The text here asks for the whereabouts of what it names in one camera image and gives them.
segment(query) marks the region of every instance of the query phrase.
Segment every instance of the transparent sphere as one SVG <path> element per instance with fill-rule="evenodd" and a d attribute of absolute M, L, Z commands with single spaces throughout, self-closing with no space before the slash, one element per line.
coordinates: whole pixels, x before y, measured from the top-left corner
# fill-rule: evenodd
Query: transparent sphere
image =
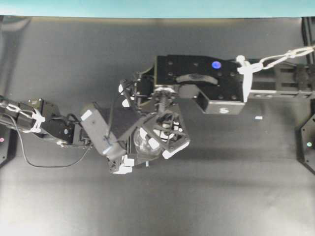
<path fill-rule="evenodd" d="M 146 136 L 146 139 L 143 139 L 140 136 L 140 128 L 137 128 L 133 134 L 133 142 L 135 144 L 137 153 L 142 153 L 146 155 L 154 155 L 154 156 L 159 155 L 162 150 L 161 146 L 153 149 L 149 145 L 147 139 L 148 139 L 147 136 Z"/>

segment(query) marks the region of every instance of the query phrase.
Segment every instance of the dark gray surface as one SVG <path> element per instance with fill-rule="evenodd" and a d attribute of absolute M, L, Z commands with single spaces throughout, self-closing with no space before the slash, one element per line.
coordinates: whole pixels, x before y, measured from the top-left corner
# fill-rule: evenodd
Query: dark gray surface
<path fill-rule="evenodd" d="M 8 98 L 41 97 L 78 114 L 90 101 L 109 106 L 118 81 L 155 55 L 260 58 L 303 45 L 300 26 L 301 19 L 33 18 L 22 32 L 2 32 L 1 79 Z M 1 234 L 315 235 L 315 176 L 296 161 L 294 132 L 310 115 L 307 102 L 251 100 L 228 117 L 203 115 L 192 101 L 181 108 L 191 145 L 125 176 L 110 174 L 95 150 L 66 170 L 34 169 L 18 146 L 0 169 Z M 38 164 L 82 155 L 24 139 Z"/>

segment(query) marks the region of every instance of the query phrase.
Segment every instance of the mounting plate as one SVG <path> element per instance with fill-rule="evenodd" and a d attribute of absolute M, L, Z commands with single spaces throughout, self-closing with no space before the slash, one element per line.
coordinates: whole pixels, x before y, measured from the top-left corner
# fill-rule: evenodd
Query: mounting plate
<path fill-rule="evenodd" d="M 0 126 L 0 166 L 8 159 L 9 140 L 11 129 Z"/>
<path fill-rule="evenodd" d="M 301 128 L 302 163 L 315 174 L 315 115 Z"/>

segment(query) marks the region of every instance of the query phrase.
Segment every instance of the blue dot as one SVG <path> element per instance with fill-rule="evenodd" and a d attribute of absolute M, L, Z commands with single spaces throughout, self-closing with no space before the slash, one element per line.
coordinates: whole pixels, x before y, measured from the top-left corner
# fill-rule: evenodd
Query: blue dot
<path fill-rule="evenodd" d="M 219 61 L 214 61 L 211 65 L 212 65 L 212 68 L 214 68 L 214 69 L 220 69 L 221 68 L 221 63 Z"/>

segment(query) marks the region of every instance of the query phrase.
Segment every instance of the white zip tie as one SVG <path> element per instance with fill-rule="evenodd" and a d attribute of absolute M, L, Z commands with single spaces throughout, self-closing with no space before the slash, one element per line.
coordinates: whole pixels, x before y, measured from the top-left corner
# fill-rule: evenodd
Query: white zip tie
<path fill-rule="evenodd" d="M 18 106 L 16 105 L 13 105 L 13 104 L 8 104 L 7 107 L 6 107 L 9 111 L 11 112 L 16 112 L 16 113 L 20 113 L 24 116 L 26 116 L 27 118 L 29 119 L 34 119 L 35 120 L 35 124 L 34 126 L 30 129 L 30 130 L 25 130 L 23 131 L 23 133 L 40 133 L 41 132 L 41 129 L 40 129 L 40 126 L 43 122 L 45 122 L 45 117 L 43 117 L 39 110 L 37 109 L 34 109 L 35 112 L 33 111 L 30 111 L 31 112 L 31 116 L 29 114 L 26 114 L 23 110 L 21 110 L 21 108 L 19 108 Z"/>
<path fill-rule="evenodd" d="M 260 70 L 267 70 L 269 68 L 272 68 L 276 64 L 279 64 L 288 58 L 296 58 L 296 57 L 302 57 L 307 54 L 310 54 L 314 52 L 315 46 L 309 46 L 304 48 L 297 48 L 294 50 L 289 50 L 285 54 L 282 55 L 276 55 L 276 56 L 270 56 L 261 59 L 258 63 L 251 64 L 249 61 L 245 60 L 245 57 L 242 55 L 239 55 L 236 57 L 236 61 L 240 63 L 241 67 L 237 68 L 237 71 L 244 75 L 243 78 L 243 99 L 244 102 L 247 102 L 248 96 L 252 89 L 252 74 L 255 72 L 258 72 Z M 268 65 L 264 66 L 263 63 L 267 60 L 273 59 L 273 58 L 279 58 L 276 61 L 273 61 L 269 63 Z"/>

